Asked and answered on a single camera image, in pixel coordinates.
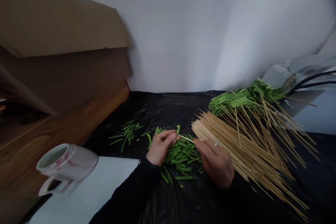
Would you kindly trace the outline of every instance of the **white mug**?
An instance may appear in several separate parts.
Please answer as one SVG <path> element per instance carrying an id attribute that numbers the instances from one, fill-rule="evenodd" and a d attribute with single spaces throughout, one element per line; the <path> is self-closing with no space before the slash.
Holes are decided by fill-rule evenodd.
<path id="1" fill-rule="evenodd" d="M 38 171 L 49 177 L 43 183 L 38 195 L 64 192 L 69 183 L 76 183 L 85 178 L 93 170 L 97 160 L 97 154 L 86 148 L 67 143 L 56 146 L 48 151 L 36 165 Z M 53 180 L 62 181 L 63 185 L 48 191 Z"/>

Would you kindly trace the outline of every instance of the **cardboard flap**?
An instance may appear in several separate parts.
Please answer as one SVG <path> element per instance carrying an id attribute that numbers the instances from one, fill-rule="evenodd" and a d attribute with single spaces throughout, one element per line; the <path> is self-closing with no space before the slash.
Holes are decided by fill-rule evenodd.
<path id="1" fill-rule="evenodd" d="M 0 0 L 0 45 L 21 58 L 132 46 L 116 9 L 92 0 Z"/>

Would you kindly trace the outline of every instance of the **wooden surface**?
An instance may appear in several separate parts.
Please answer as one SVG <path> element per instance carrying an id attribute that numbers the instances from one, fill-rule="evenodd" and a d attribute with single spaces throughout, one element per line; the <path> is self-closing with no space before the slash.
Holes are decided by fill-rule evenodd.
<path id="1" fill-rule="evenodd" d="M 0 131 L 1 137 L 6 138 L 0 142 L 0 207 L 5 203 L 4 197 L 8 206 L 17 206 L 12 210 L 6 208 L 10 219 L 1 214 L 0 223 L 17 223 L 37 201 L 38 191 L 47 179 L 35 169 L 38 160 L 59 144 L 82 145 L 96 127 L 127 100 L 129 92 L 124 80 L 67 115 L 41 119 L 32 124 L 33 129 L 22 126 L 7 130 L 6 135 L 5 130 Z"/>

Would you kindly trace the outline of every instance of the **black cable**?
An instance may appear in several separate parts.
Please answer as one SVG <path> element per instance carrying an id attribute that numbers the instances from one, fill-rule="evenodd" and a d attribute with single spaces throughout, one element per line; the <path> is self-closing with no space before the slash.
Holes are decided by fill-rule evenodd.
<path id="1" fill-rule="evenodd" d="M 310 88 L 310 87 L 314 87 L 314 86 L 320 86 L 320 85 L 324 85 L 324 84 L 336 84 L 336 81 L 328 81 L 328 82 L 318 82 L 318 83 L 312 83 L 312 84 L 307 84 L 307 85 L 303 85 L 300 88 Z"/>
<path id="2" fill-rule="evenodd" d="M 308 82 L 308 81 L 310 81 L 310 80 L 313 80 L 313 79 L 315 79 L 315 78 L 317 78 L 317 77 L 320 77 L 320 76 L 323 76 L 323 75 L 327 75 L 327 74 L 335 73 L 335 72 L 336 72 L 336 70 L 334 70 L 334 71 L 329 71 L 329 72 L 318 73 L 318 74 L 309 76 L 309 77 L 307 77 L 306 79 L 300 81 L 298 84 L 296 84 L 296 85 L 295 85 L 295 86 L 294 86 L 294 87 L 287 93 L 286 96 L 290 96 L 290 95 L 294 94 L 294 93 L 296 92 L 297 89 L 301 88 L 301 86 L 302 86 L 304 83 L 306 83 L 306 82 Z"/>

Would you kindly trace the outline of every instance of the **bamboo skewer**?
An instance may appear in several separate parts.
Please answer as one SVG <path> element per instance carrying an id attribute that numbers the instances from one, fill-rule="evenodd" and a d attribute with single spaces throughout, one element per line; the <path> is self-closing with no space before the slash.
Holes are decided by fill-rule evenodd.
<path id="1" fill-rule="evenodd" d="M 295 168 L 297 166 L 274 140 L 271 132 L 279 138 L 304 168 L 306 168 L 306 163 L 296 152 L 289 132 L 313 155 L 313 151 L 316 153 L 318 151 L 302 137 L 306 136 L 306 133 L 288 115 L 277 113 L 272 105 L 263 100 L 262 97 L 261 99 L 263 105 L 256 103 L 258 109 L 250 109 L 247 106 L 249 113 L 255 118 L 255 122 L 250 119 L 244 107 L 241 107 L 242 109 L 238 112 L 236 108 L 233 109 L 229 106 L 231 110 L 229 112 L 222 105 L 223 113 L 219 114 L 225 121 L 211 112 L 203 112 L 192 123 L 192 129 L 199 139 L 213 139 L 220 146 L 226 148 L 231 154 L 235 170 L 246 181 L 253 181 L 274 200 L 269 193 L 272 192 L 279 199 L 289 204 L 301 218 L 308 222 L 308 218 L 292 201 L 295 201 L 302 209 L 307 210 L 309 207 L 290 191 L 290 185 L 281 177 L 282 173 L 289 179 L 295 180 L 290 174 L 286 162 L 290 162 Z"/>
<path id="2" fill-rule="evenodd" d="M 294 98 L 291 98 L 291 97 L 283 96 L 281 94 L 277 94 L 277 95 L 281 96 L 283 98 L 286 98 L 286 99 L 294 100 L 294 101 L 297 101 L 297 102 L 300 102 L 300 103 L 304 103 L 304 104 L 307 104 L 307 105 L 310 105 L 310 106 L 313 106 L 313 107 L 317 107 L 317 105 L 314 105 L 314 104 L 311 104 L 311 103 L 308 103 L 308 102 L 305 102 L 305 101 L 301 101 L 301 100 L 297 100 L 297 99 L 294 99 Z"/>
<path id="3" fill-rule="evenodd" d="M 182 138 L 184 138 L 184 139 L 187 139 L 189 142 L 192 142 L 193 144 L 195 144 L 194 141 L 191 141 L 189 138 L 186 138 L 186 137 L 184 137 L 182 135 L 179 135 L 179 136 L 182 137 Z"/>

